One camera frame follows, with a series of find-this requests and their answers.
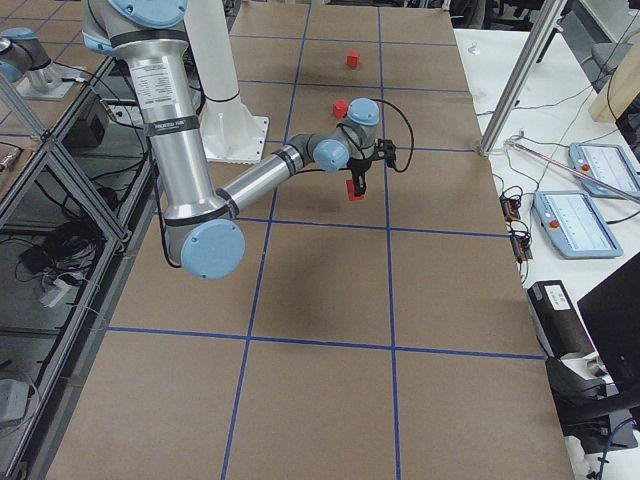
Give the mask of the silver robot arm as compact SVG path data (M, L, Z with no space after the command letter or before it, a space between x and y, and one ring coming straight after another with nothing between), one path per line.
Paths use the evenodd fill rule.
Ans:
M228 26L218 1L87 1L88 48L125 61L165 187L168 258L214 280L237 268L245 238L239 212L309 164L323 171L368 166L378 105L353 100L328 134L298 134L216 188L208 162L257 145L264 122L243 105Z

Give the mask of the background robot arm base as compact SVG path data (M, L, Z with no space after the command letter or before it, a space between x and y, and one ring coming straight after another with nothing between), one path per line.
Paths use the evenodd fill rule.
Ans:
M1 32L1 75L30 100L60 101L81 80L80 71L56 64L26 27Z

